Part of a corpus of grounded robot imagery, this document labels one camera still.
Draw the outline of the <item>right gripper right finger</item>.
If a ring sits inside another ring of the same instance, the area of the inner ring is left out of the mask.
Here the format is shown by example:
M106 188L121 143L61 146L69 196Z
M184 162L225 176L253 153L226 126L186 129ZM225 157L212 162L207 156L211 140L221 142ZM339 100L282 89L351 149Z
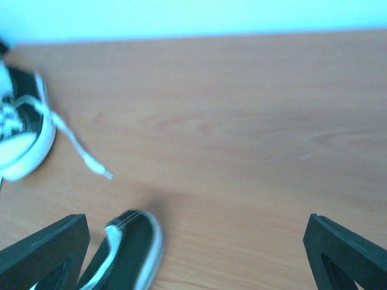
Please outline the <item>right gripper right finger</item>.
M386 250L311 214L303 243L318 289L386 289Z

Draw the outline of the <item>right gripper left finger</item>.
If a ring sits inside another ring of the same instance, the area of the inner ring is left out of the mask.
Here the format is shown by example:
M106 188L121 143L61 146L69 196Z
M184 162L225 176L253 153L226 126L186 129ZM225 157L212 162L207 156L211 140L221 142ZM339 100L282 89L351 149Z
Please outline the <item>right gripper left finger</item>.
M1 250L1 289L75 289L90 242L71 214Z

